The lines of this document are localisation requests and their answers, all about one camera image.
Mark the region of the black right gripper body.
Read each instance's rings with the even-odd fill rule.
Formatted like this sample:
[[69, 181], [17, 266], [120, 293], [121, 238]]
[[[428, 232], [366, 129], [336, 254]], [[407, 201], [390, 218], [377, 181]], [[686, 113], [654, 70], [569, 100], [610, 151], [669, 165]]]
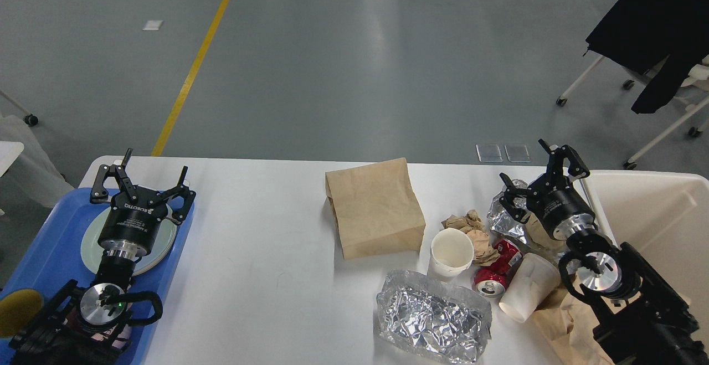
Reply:
[[532, 213], [554, 240], [567, 240], [582, 230], [596, 229], [595, 214], [572, 186], [532, 191]]

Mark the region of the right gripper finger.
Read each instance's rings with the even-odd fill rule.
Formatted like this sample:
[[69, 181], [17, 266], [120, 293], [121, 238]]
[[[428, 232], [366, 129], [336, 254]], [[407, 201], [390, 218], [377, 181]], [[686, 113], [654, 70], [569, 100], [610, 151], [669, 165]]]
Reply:
[[[521, 224], [526, 224], [530, 218], [530, 210], [527, 206], [529, 197], [535, 196], [535, 190], [531, 188], [519, 188], [514, 185], [512, 179], [505, 173], [499, 173], [501, 180], [504, 183], [505, 189], [503, 196], [499, 199], [499, 203], [504, 210], [511, 216], [514, 221]], [[516, 204], [517, 199], [524, 199], [525, 203], [522, 206]]]
[[538, 140], [548, 154], [546, 171], [535, 181], [536, 194], [548, 194], [553, 191], [575, 193], [574, 182], [590, 176], [590, 170], [578, 152], [569, 145], [548, 145], [545, 140]]

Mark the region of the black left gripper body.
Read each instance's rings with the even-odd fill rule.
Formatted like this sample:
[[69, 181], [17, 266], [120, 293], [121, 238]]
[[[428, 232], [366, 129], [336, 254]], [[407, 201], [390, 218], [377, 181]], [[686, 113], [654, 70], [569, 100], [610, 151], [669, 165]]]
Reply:
[[169, 215], [169, 206], [161, 204], [157, 208], [139, 208], [134, 204], [113, 205], [97, 239], [104, 250], [117, 250], [119, 242], [127, 242], [137, 247], [135, 256], [143, 257], [152, 253], [162, 220]]

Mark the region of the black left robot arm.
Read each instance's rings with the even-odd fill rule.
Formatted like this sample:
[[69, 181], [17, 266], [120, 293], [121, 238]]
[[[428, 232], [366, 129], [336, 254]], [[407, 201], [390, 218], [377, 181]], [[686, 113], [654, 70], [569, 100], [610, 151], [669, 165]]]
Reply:
[[184, 238], [139, 276], [160, 227], [179, 230], [197, 197], [184, 166], [166, 190], [140, 186], [127, 175], [132, 150], [101, 164], [91, 188], [66, 194], [28, 249], [7, 290], [38, 290], [43, 306], [7, 337], [7, 364], [130, 363], [163, 316]]

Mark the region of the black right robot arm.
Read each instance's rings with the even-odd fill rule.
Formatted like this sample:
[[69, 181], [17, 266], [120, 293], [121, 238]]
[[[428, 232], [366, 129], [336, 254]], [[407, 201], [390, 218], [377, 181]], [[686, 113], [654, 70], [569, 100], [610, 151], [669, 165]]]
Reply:
[[531, 214], [549, 238], [568, 250], [558, 263], [568, 292], [598, 320], [593, 339], [615, 364], [706, 364], [704, 344], [694, 340], [698, 320], [681, 295], [628, 242], [603, 236], [595, 213], [574, 188], [590, 175], [569, 145], [548, 145], [546, 171], [527, 188], [500, 174], [505, 211], [525, 224]]

